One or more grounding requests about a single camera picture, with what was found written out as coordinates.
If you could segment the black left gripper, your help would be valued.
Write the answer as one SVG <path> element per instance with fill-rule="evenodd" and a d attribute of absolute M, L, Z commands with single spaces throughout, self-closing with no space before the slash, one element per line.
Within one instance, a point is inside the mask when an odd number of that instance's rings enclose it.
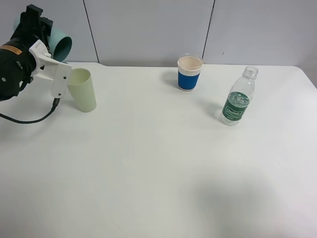
<path fill-rule="evenodd" d="M 11 39 L 0 47 L 1 77 L 31 77 L 36 67 L 29 48 L 41 40 L 50 53 L 49 37 L 53 21 L 41 17 L 43 10 L 33 4 L 26 7 L 20 16 L 20 23 Z"/>

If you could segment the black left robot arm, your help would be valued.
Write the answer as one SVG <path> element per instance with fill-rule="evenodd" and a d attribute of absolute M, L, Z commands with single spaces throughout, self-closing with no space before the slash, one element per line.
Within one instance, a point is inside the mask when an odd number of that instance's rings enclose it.
<path fill-rule="evenodd" d="M 36 41 L 41 40 L 50 49 L 48 37 L 53 21 L 42 17 L 43 10 L 33 4 L 20 14 L 20 21 L 10 40 L 0 47 L 0 99 L 17 96 L 26 84 L 31 83 L 31 73 L 36 61 L 29 52 Z"/>

